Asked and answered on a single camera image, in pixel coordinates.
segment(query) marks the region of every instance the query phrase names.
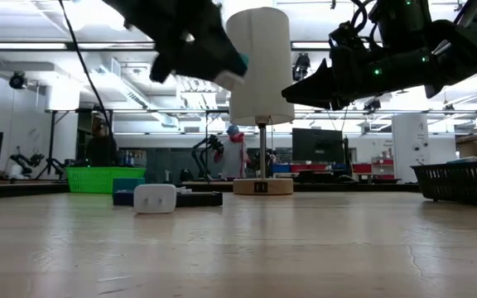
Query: white lamp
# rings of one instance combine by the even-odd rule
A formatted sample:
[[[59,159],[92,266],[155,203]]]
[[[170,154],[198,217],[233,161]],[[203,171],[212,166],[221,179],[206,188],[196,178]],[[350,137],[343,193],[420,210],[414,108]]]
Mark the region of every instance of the white lamp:
[[[293,180],[266,179],[266,126],[288,123],[295,118],[293,104],[281,96],[292,84],[292,53],[287,15],[271,7],[248,9],[234,14],[226,24],[229,39],[238,52],[248,56],[244,84],[231,93],[231,123],[258,125],[261,140],[260,180],[236,180],[235,194],[286,195]]]

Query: person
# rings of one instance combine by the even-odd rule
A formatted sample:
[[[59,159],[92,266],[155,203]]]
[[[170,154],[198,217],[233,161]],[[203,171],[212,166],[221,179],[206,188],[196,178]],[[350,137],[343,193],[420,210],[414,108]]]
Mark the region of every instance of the person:
[[[231,125],[228,128],[228,140],[223,142],[224,151],[217,152],[214,156],[215,162],[224,163],[222,169],[222,179],[233,180],[246,177],[246,164],[250,162],[246,152],[246,142],[244,133],[240,132],[239,127]]]
[[[116,166],[117,143],[108,134],[101,121],[93,125],[94,137],[86,145],[86,158],[90,166]]]

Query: ceiling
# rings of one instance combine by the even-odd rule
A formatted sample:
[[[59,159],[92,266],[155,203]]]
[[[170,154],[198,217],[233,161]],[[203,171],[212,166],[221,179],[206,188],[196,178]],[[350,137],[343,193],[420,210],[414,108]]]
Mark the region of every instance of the ceiling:
[[[223,0],[227,2],[243,0]],[[82,42],[112,42],[112,41],[149,41],[148,37],[139,30],[116,30],[113,24],[117,18],[108,6],[99,0],[84,0],[80,2],[91,3],[90,6],[73,9],[73,3],[66,2],[72,23],[80,26],[84,19],[88,24],[76,32],[77,38]],[[330,9],[330,1],[312,0],[276,0],[275,6],[283,10],[290,20],[290,33],[292,41],[326,41],[328,33],[335,29],[341,22],[349,20],[355,7],[349,0],[338,0],[336,8]],[[456,0],[431,1],[431,14],[433,19],[453,20],[457,12]],[[368,24],[363,33],[368,34],[371,24]],[[68,41],[70,39],[63,16],[57,1],[27,1],[27,0],[0,0],[0,41]],[[115,59],[121,66],[120,75],[129,83],[131,88],[147,97],[155,108],[225,108],[227,106],[226,93],[206,82],[189,78],[170,77],[164,84],[152,83],[148,79],[149,70],[155,57],[155,52],[85,52],[87,66],[94,70],[101,65],[108,66]],[[295,59],[298,52],[292,53]],[[328,52],[310,52],[312,69],[317,67],[322,59],[328,58]],[[29,74],[33,80],[40,84],[51,84],[56,79],[75,79],[83,86],[81,101],[94,102],[95,98],[87,86],[81,65],[73,52],[0,52],[0,72],[4,75],[15,63],[40,62],[52,64],[50,71],[36,71],[33,64]],[[431,100],[426,100],[421,88],[409,89],[407,93],[393,94],[384,99],[384,105],[389,109],[428,109],[441,108],[444,100],[455,103],[456,109],[477,109],[477,77],[467,79],[455,86],[446,88]],[[107,103],[118,103],[119,92],[104,89],[101,92]],[[364,100],[359,100],[351,108],[361,109]],[[351,116],[365,119],[365,116]]]

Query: table surface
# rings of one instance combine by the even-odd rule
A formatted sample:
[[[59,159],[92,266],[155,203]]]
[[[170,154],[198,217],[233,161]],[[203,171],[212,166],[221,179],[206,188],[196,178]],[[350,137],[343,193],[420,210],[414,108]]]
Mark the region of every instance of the table surface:
[[[408,193],[225,195],[135,215],[0,199],[1,297],[477,297],[477,207]]]

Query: white wall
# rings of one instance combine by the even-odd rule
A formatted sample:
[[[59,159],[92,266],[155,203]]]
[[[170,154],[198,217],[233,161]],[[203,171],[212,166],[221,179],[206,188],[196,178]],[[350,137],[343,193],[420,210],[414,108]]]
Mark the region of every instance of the white wall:
[[[146,135],[146,136],[115,136],[119,147],[134,148],[188,148],[193,147],[205,137],[200,135]],[[372,157],[381,156],[393,146],[391,135],[349,135],[349,147],[356,148],[357,162],[371,161]],[[246,136],[248,147],[259,146],[258,136]],[[268,147],[292,147],[292,136],[275,135],[273,141],[268,133]],[[432,163],[442,163],[455,159],[455,139],[451,136],[430,136],[429,147]]]
[[[16,91],[8,86],[8,80],[0,78],[0,132],[3,145],[0,171],[12,166],[8,157],[16,146],[22,154],[30,156],[34,151],[46,155],[49,146],[51,117],[44,113],[46,97],[30,90]]]

